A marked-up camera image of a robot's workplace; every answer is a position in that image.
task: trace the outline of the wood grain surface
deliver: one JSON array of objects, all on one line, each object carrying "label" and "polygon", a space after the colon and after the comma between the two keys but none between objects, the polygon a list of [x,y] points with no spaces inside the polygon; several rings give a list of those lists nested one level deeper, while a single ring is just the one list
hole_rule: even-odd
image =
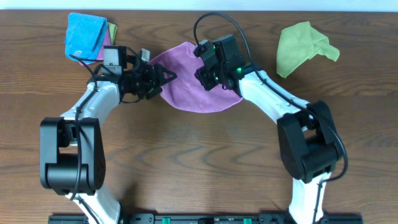
[{"label": "wood grain surface", "polygon": [[[39,124],[59,116],[90,75],[65,58],[70,11],[0,11],[0,223],[46,223],[80,213],[39,182]],[[119,26],[116,44],[155,56],[184,41],[203,12],[83,11]],[[298,97],[325,101],[349,155],[344,179],[328,184],[323,208],[361,213],[365,223],[398,223],[398,14],[229,12],[253,56]],[[340,50],[317,55],[287,79],[275,74],[280,32],[311,25]],[[238,34],[204,19],[199,39]],[[280,160],[276,125],[248,101],[226,111],[179,111],[157,96],[118,106],[101,128],[105,183],[129,211],[257,213],[286,210],[292,179]]]}]

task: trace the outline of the blue cloth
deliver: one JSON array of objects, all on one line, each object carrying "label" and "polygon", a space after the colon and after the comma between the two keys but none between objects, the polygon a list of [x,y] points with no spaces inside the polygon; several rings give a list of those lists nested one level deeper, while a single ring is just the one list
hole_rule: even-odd
[{"label": "blue cloth", "polygon": [[85,59],[95,59],[105,38],[108,22],[106,18],[80,13],[69,14],[65,55],[70,54]]}]

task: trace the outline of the pink towel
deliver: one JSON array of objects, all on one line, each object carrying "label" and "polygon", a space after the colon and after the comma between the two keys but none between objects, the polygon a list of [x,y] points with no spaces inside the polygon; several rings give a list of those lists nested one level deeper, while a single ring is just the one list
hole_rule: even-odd
[{"label": "pink towel", "polygon": [[109,35],[109,29],[108,29],[108,28],[106,28],[106,33],[105,33],[104,41],[102,42],[102,46],[101,46],[101,48],[99,49],[98,55],[97,55],[97,57],[96,57],[95,59],[97,59],[97,60],[104,60],[104,46],[105,46],[105,45],[112,45],[112,44],[111,44],[111,38],[110,38],[110,35]]},{"label": "pink towel", "polygon": [[223,111],[240,101],[232,90],[223,90],[218,85],[206,91],[195,78],[195,72],[203,66],[203,60],[196,58],[195,46],[184,42],[156,56],[149,63],[159,63],[177,74],[177,78],[162,86],[162,98],[174,108],[197,113],[212,113]]}]

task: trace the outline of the microfiber cloth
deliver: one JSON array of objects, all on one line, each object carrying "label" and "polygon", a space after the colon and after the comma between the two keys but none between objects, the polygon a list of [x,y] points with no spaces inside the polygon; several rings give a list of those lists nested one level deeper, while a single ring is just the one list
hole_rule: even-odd
[{"label": "microfiber cloth", "polygon": [[149,63],[159,63],[177,74],[177,78],[162,86],[161,97],[174,108],[197,113],[223,111],[240,101],[232,90],[223,90],[217,85],[206,91],[195,78],[195,72],[203,66],[203,60],[196,58],[193,51],[195,45],[184,42],[168,51],[161,53]]},{"label": "microfiber cloth", "polygon": [[118,27],[117,25],[108,22],[108,29],[109,29],[109,34],[111,36],[112,45],[114,45],[114,39],[116,38],[116,31],[118,31]]},{"label": "microfiber cloth", "polygon": [[276,57],[276,72],[286,78],[299,65],[317,54],[336,61],[340,51],[329,44],[329,38],[314,28],[310,22],[301,22],[282,30]]},{"label": "microfiber cloth", "polygon": [[65,55],[85,59],[95,59],[105,38],[108,23],[106,18],[80,13],[69,14],[67,36],[65,38]]},{"label": "microfiber cloth", "polygon": [[112,45],[112,44],[111,44],[111,38],[110,38],[110,36],[109,36],[109,29],[106,29],[105,38],[104,38],[104,41],[102,42],[101,48],[99,49],[98,55],[97,55],[97,57],[95,58],[96,60],[104,60],[104,46],[105,46],[105,45]]}]

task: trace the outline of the yellow cloth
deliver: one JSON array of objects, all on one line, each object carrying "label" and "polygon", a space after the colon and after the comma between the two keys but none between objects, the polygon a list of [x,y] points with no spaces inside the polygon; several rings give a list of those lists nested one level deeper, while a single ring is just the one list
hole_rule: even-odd
[{"label": "yellow cloth", "polygon": [[113,23],[108,23],[108,29],[109,29],[109,36],[111,38],[111,43],[114,45],[114,39],[116,38],[116,31],[118,31],[117,25]]},{"label": "yellow cloth", "polygon": [[329,38],[314,28],[310,22],[301,22],[282,30],[276,56],[276,72],[286,78],[299,65],[316,54],[336,61],[340,51],[329,44]]}]

